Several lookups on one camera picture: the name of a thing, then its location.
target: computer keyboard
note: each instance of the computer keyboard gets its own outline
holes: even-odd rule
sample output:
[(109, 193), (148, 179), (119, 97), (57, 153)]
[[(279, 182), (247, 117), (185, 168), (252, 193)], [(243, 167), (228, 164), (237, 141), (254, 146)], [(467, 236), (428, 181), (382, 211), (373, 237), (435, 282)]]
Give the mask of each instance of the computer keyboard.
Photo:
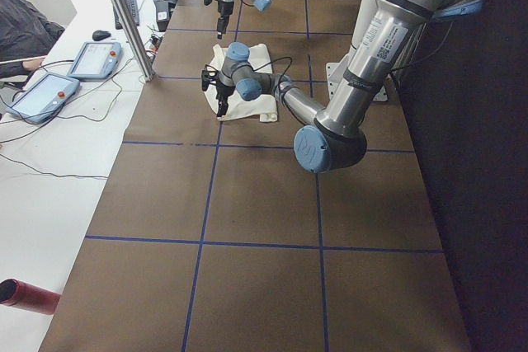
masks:
[[(130, 12), (132, 13), (132, 17), (134, 18), (135, 25), (138, 26), (139, 25), (138, 1), (137, 0), (126, 0), (126, 4), (129, 7)], [(115, 22), (116, 29), (123, 29), (123, 25), (121, 25), (121, 22), (119, 21), (119, 17), (117, 16), (115, 7), (114, 7), (114, 22)]]

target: red cylinder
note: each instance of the red cylinder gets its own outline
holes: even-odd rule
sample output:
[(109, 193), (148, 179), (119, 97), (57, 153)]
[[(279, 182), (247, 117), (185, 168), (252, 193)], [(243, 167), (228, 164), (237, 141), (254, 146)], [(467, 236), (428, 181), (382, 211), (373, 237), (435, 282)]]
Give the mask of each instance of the red cylinder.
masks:
[(60, 294), (20, 280), (7, 279), (0, 283), (0, 304), (8, 307), (53, 315), (59, 299)]

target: white towel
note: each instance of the white towel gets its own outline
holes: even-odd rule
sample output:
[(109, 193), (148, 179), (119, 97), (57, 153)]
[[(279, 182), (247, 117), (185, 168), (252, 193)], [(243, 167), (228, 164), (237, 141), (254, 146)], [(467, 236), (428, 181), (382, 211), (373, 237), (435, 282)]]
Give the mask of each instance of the white towel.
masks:
[[(219, 45), (213, 47), (214, 58), (210, 62), (213, 68), (220, 70), (224, 64), (225, 55), (228, 49), (223, 49)], [(253, 68), (260, 68), (265, 63), (270, 62), (270, 54), (267, 52), (266, 45), (255, 45), (249, 49), (248, 62)], [(258, 72), (273, 73), (271, 65), (267, 65)], [(218, 101), (216, 99), (216, 87), (209, 85), (205, 92), (205, 97), (211, 106), (212, 111), (216, 114), (218, 111)], [(260, 95), (256, 100), (246, 102), (235, 90), (234, 94), (228, 99), (229, 108), (225, 116), (220, 117), (220, 121), (242, 119), (251, 115), (260, 115), (262, 123), (273, 123), (277, 121), (277, 104), (272, 95)]]

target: computer mouse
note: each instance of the computer mouse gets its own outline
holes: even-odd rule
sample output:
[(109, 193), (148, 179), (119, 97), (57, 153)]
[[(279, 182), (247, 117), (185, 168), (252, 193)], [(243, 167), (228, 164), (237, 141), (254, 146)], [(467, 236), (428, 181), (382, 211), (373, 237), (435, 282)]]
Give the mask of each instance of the computer mouse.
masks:
[(108, 31), (95, 31), (93, 32), (93, 35), (92, 35), (92, 39), (94, 41), (101, 41), (101, 40), (104, 40), (106, 39), (107, 37), (110, 37), (111, 36), (111, 33), (108, 32)]

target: person's hand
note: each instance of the person's hand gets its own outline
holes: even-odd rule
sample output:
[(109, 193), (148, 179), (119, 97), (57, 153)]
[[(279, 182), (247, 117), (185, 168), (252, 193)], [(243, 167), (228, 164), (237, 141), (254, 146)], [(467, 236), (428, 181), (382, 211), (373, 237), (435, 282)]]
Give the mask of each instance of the person's hand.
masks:
[(40, 68), (40, 65), (42, 64), (43, 60), (44, 60), (44, 57), (32, 59), (31, 61), (24, 61), (22, 62), (22, 67), (25, 70), (29, 70), (30, 72), (33, 72), (34, 70)]

